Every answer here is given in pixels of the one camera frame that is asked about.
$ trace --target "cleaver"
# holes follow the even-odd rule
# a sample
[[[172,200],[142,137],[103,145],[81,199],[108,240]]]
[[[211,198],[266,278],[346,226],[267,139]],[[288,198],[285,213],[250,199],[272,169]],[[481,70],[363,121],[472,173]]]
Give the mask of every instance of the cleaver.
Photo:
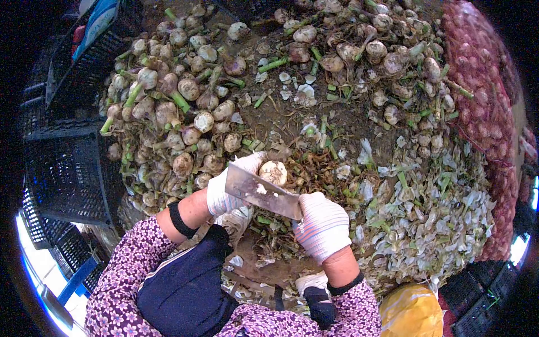
[[[303,218],[299,195],[291,194],[233,163],[229,164],[228,169],[226,193],[290,219],[299,221]]]

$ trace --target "gloved hand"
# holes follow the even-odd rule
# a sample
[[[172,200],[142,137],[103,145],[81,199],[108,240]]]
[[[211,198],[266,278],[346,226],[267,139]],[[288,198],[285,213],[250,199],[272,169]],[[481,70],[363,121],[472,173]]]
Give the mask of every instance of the gloved hand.
[[[349,218],[338,204],[322,192],[300,196],[303,221],[295,226],[294,235],[319,265],[338,250],[350,245]]]
[[[267,160],[266,152],[256,152],[250,156],[236,159],[231,164],[240,167],[247,172],[258,175],[258,170]],[[229,169],[225,169],[220,175],[210,179],[208,182],[208,196],[206,202],[208,209],[213,216],[219,216],[230,212],[241,206],[247,206],[248,203],[241,199],[231,196],[225,193],[226,174]]]

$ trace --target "woman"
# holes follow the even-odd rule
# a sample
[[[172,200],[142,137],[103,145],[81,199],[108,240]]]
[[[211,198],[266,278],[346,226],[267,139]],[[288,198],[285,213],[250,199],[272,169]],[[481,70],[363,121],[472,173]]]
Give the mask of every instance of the woman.
[[[259,152],[233,164],[256,174],[266,158]],[[125,234],[88,300],[87,334],[379,336],[376,299],[350,248],[348,215],[321,192],[300,197],[303,222],[294,228],[298,242],[323,268],[296,281],[311,319],[255,304],[239,305],[221,289],[222,266],[233,249],[219,225],[213,225],[198,245],[159,265],[203,223],[243,205],[225,193],[226,173]]]

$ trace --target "floral shirt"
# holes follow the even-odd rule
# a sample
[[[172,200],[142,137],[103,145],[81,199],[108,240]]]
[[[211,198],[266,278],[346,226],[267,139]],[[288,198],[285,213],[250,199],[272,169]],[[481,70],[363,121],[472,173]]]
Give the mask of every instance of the floral shirt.
[[[173,250],[155,216],[126,232],[99,278],[86,307],[88,336],[161,336],[137,309],[136,296],[146,275]],[[273,311],[255,304],[240,305],[216,337],[235,337],[245,328],[249,337],[269,336],[380,336],[380,314],[365,280],[342,296],[333,297],[335,323],[321,331],[313,320],[289,311]]]

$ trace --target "black plastic crate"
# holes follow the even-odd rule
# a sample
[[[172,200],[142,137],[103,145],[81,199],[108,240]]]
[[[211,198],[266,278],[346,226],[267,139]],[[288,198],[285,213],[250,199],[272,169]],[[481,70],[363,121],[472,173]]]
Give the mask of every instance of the black plastic crate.
[[[92,270],[90,275],[88,275],[88,277],[82,282],[89,292],[93,292],[98,286],[99,277],[103,273],[103,270],[105,270],[105,265],[103,263],[98,264],[94,270]]]
[[[51,59],[45,96],[50,121],[72,119],[75,108],[92,106],[104,78],[113,69],[114,58],[129,48],[128,37],[140,32],[141,1],[118,1],[115,16],[105,31],[73,61],[71,50],[75,29],[88,23],[96,3],[71,27]]]
[[[65,121],[25,142],[29,186],[42,216],[111,226],[123,192],[120,162],[106,155],[113,143],[101,121]]]
[[[504,261],[484,261],[470,263],[466,266],[472,276],[481,283],[483,288],[489,288],[502,267],[506,264]]]
[[[494,299],[483,295],[455,324],[451,326],[455,337],[485,336],[496,321],[500,307]]]
[[[84,241],[77,227],[73,227],[60,238],[56,249],[65,261],[61,262],[60,268],[62,271],[71,271],[71,276],[92,256],[90,247]]]
[[[466,270],[451,276],[440,288],[447,305],[455,317],[462,317],[483,296],[485,289]]]
[[[35,249],[49,249],[56,245],[63,233],[74,227],[67,221],[43,218],[36,208],[32,192],[24,189],[23,214],[24,223]]]
[[[513,264],[505,262],[496,279],[490,285],[489,293],[500,298],[501,302],[505,302],[513,290],[518,276]]]

